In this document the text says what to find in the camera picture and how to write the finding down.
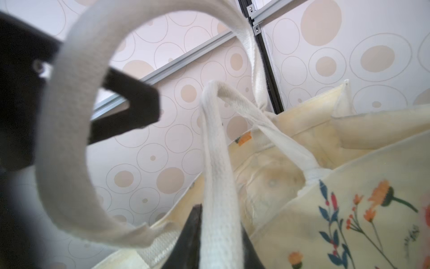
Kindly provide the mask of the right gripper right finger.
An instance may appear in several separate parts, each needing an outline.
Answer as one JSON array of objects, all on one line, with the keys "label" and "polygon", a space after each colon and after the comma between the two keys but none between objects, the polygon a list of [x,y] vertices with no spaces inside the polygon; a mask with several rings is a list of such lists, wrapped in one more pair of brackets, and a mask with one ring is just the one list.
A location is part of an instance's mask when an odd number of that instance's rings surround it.
[{"label": "right gripper right finger", "polygon": [[251,240],[244,228],[242,228],[242,239],[244,249],[244,269],[265,269],[260,261]]}]

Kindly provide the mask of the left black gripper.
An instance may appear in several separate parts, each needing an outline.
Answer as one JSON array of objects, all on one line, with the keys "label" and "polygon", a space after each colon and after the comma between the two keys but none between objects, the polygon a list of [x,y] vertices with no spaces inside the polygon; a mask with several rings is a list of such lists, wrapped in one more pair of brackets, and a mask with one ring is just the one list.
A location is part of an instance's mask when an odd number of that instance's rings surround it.
[{"label": "left black gripper", "polygon": [[34,161],[35,125],[44,63],[52,63],[61,41],[1,12],[1,168],[9,171]]}]

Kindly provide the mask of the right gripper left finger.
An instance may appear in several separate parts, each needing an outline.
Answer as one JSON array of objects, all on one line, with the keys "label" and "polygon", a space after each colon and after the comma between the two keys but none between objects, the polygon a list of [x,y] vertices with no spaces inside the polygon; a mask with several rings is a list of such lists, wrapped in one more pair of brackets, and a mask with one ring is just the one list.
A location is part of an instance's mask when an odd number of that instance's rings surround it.
[{"label": "right gripper left finger", "polygon": [[201,204],[195,205],[162,269],[198,269],[202,224]]}]

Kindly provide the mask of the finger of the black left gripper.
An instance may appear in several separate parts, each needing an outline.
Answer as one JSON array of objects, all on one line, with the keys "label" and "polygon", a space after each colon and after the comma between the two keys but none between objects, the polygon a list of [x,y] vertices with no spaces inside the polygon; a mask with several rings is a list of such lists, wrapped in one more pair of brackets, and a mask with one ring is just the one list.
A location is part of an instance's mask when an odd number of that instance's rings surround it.
[{"label": "finger of the black left gripper", "polygon": [[122,96],[129,107],[92,120],[89,145],[146,127],[159,120],[160,94],[155,87],[113,68],[109,69],[103,87]]}]

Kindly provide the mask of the floral cream grocery tote bag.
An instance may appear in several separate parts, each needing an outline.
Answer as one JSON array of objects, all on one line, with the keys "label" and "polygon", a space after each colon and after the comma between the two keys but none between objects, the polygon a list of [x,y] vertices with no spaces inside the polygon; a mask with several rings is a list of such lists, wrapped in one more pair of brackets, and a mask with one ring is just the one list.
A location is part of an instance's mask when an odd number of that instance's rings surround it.
[{"label": "floral cream grocery tote bag", "polygon": [[[86,147],[96,93],[121,41],[174,11],[226,24],[250,59],[256,101],[211,81],[200,101],[204,171],[153,225],[123,225],[101,207]],[[181,249],[202,204],[199,266],[245,268],[246,234],[268,269],[430,266],[430,107],[356,114],[350,82],[280,115],[268,113],[261,54],[227,1],[98,1],[71,28],[43,94],[35,153],[39,197],[53,224],[117,247],[102,266],[153,269]]]}]

